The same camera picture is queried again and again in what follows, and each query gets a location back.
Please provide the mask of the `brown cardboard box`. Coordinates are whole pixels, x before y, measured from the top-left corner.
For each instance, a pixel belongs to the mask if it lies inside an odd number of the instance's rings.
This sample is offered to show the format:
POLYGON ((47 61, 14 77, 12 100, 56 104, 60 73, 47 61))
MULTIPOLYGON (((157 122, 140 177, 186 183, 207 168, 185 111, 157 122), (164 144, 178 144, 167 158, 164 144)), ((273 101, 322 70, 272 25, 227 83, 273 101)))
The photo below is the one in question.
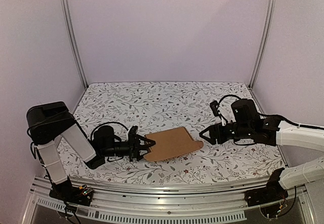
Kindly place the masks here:
POLYGON ((192 138, 185 127, 178 127, 147 134, 146 137, 156 144, 150 147, 144 159, 150 162, 159 162, 180 157, 200 150, 204 143, 192 138))

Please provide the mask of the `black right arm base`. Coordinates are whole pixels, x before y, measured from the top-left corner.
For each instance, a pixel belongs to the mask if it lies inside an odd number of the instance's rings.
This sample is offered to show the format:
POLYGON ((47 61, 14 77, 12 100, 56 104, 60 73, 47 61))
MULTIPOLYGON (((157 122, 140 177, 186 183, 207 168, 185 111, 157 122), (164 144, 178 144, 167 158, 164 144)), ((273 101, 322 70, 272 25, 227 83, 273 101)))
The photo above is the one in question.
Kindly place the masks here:
POLYGON ((262 205, 274 201, 278 201, 288 197, 288 192, 280 184, 280 174, 284 168, 275 170, 268 179, 266 186, 258 189, 245 191, 244 200, 248 207, 262 205))

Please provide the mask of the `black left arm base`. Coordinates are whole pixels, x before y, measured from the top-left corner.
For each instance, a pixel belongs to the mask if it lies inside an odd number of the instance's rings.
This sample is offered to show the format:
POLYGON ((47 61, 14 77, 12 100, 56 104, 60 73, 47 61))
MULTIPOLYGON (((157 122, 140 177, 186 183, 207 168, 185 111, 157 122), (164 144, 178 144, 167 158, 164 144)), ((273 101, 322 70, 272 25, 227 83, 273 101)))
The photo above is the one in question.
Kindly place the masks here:
POLYGON ((62 200, 63 202, 90 206, 94 193, 92 187, 87 185, 75 187, 69 178, 60 184, 51 184, 52 188, 49 193, 51 198, 62 200))

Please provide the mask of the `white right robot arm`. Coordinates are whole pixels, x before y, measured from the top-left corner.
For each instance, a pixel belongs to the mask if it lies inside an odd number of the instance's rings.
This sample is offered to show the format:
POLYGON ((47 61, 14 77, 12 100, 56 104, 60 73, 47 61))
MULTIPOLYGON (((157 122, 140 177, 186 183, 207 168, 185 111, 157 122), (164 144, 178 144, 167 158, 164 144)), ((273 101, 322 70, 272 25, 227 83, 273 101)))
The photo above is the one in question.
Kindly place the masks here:
MULTIPOLYGON (((257 116, 226 124, 217 123, 202 130, 199 136, 212 145, 250 139, 255 144, 294 146, 323 152, 322 127, 292 124, 280 116, 257 116)), ((323 179, 323 156, 295 167, 277 169, 261 195, 265 201, 272 202, 281 194, 281 189, 287 190, 320 179, 323 179)))

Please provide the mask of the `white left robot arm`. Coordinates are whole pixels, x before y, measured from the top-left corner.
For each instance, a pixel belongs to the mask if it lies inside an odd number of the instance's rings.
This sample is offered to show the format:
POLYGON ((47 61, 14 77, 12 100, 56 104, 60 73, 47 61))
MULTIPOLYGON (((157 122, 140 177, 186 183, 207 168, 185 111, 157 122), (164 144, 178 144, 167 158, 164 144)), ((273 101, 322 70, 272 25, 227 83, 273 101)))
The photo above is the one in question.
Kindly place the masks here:
POLYGON ((64 102, 54 102, 30 108, 26 113, 27 135, 34 146, 32 153, 38 157, 47 171, 56 193, 65 201, 75 197, 75 189, 70 186, 69 177, 64 169, 55 143, 62 137, 89 169, 97 169, 112 157, 121 160, 139 161, 156 144, 154 140, 137 133, 138 127, 127 128, 118 123, 126 132, 123 141, 114 132, 115 121, 105 122, 95 127, 87 136, 82 127, 69 112, 64 102))

